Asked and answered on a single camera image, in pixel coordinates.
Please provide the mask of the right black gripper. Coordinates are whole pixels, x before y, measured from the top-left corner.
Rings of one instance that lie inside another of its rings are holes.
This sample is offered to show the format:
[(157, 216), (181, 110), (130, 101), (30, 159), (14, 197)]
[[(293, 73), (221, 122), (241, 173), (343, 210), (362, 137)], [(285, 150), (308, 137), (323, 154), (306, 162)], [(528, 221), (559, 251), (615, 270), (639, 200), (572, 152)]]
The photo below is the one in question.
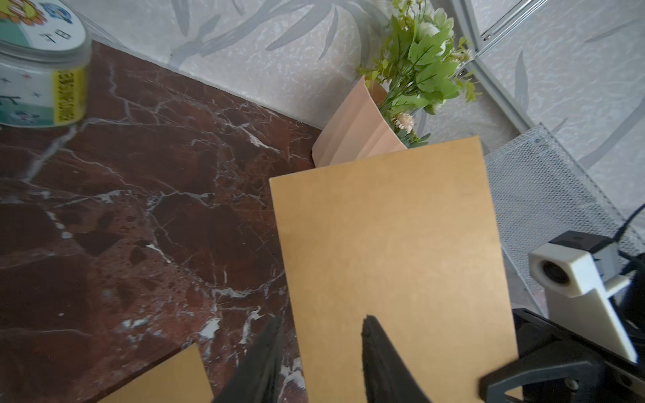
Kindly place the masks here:
[(513, 312), (517, 360), (485, 375), (479, 395), (485, 402), (642, 402), (644, 333), (622, 321), (638, 352), (636, 364), (526, 309)]

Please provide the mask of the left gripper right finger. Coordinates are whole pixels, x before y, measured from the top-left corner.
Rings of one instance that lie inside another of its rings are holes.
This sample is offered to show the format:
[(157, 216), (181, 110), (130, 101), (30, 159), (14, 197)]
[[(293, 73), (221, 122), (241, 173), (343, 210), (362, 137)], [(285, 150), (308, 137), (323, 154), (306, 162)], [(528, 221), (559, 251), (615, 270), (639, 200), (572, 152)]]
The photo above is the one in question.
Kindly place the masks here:
[(364, 319), (361, 337), (364, 387), (369, 403), (431, 402), (375, 316)]

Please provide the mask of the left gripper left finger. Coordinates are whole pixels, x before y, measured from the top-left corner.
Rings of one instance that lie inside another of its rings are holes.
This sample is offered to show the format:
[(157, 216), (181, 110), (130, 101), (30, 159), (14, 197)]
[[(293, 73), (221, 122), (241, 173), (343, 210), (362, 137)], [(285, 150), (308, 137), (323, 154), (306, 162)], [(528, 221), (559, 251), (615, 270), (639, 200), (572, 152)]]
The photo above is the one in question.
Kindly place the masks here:
[(265, 324), (233, 377), (213, 399), (214, 403), (278, 401), (284, 344), (282, 328), (282, 320), (276, 317)]

